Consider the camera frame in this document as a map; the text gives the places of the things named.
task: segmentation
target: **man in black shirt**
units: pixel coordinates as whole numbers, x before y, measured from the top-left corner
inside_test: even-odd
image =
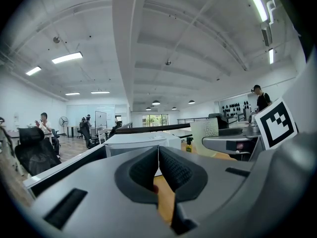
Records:
[[[266,107],[270,106],[272,104],[272,101],[269,98],[269,95],[267,93],[264,93],[261,90],[261,87],[259,85],[255,85],[253,88],[253,92],[255,92],[256,95],[258,95],[258,110],[257,113],[265,109]]]

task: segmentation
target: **linear light fixture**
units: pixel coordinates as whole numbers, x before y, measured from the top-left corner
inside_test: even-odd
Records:
[[[80,52],[76,52],[76,53],[73,53],[73,54],[69,54],[69,55],[66,55],[66,56],[63,56],[63,57],[59,57],[59,58],[53,59],[52,62],[57,64],[57,63],[60,63],[60,62],[69,61],[69,60],[82,58],[82,57],[83,57],[83,55]]]
[[[80,94],[80,93],[65,93],[65,95],[77,95],[77,94]]]
[[[98,93],[110,93],[109,91],[99,91],[99,92],[91,92],[92,94],[98,94]]]
[[[269,64],[274,63],[274,49],[270,49],[268,51],[268,54],[269,54]]]
[[[38,72],[39,70],[41,70],[41,68],[37,66],[37,67],[35,67],[34,69],[28,71],[26,74],[29,75],[29,76],[31,76],[31,75],[33,75],[35,72]]]
[[[258,12],[260,14],[262,22],[267,20],[267,15],[264,9],[264,6],[262,4],[261,0],[253,0],[254,4],[256,5],[256,8],[258,9]]]
[[[153,101],[153,103],[152,103],[152,105],[159,105],[159,104],[160,104],[160,102],[157,100]]]

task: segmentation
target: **yellow bottle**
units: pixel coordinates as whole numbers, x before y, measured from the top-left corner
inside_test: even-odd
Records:
[[[192,140],[192,137],[187,137],[186,152],[191,153],[193,151]]]

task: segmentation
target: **round pendant light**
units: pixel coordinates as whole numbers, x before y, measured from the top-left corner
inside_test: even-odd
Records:
[[[160,102],[158,100],[153,101],[152,105],[159,105]]]

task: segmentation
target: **standing fan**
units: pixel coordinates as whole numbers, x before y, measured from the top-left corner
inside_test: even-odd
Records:
[[[59,118],[58,123],[59,123],[60,126],[63,127],[63,135],[66,135],[65,134],[65,127],[68,125],[68,118],[67,117],[61,117],[61,118]]]

